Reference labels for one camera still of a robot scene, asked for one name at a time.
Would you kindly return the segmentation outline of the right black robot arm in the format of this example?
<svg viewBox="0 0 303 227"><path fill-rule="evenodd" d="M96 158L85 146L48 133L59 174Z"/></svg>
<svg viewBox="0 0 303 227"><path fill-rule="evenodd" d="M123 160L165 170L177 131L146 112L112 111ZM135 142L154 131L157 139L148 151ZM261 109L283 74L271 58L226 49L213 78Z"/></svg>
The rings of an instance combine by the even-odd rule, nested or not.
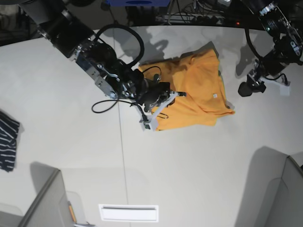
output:
<svg viewBox="0 0 303 227"><path fill-rule="evenodd" d="M18 5L37 24L39 32L66 58L74 60L105 95L118 101L128 99L148 112L170 98L170 84L147 79L132 67L143 57L145 46L133 29L117 24L94 32L71 14L62 0L23 0ZM139 54L130 63L119 59L115 50L100 36L111 28L125 30L139 43Z"/></svg>

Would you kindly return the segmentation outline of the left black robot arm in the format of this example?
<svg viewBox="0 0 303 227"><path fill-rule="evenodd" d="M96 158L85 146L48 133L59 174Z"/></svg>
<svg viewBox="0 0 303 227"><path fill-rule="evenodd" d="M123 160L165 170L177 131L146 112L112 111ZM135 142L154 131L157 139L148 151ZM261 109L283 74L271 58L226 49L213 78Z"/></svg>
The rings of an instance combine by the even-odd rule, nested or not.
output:
<svg viewBox="0 0 303 227"><path fill-rule="evenodd" d="M261 22L264 30L273 38L273 48L265 56L259 55L250 38L250 31L245 27L247 45L256 56L253 68L247 74L246 81L238 88L241 97L253 93L264 93L266 83L280 87L280 92L290 91L290 81L283 70L292 63L302 65L303 35L291 24L287 15L296 0L245 0L243 4Z"/></svg>

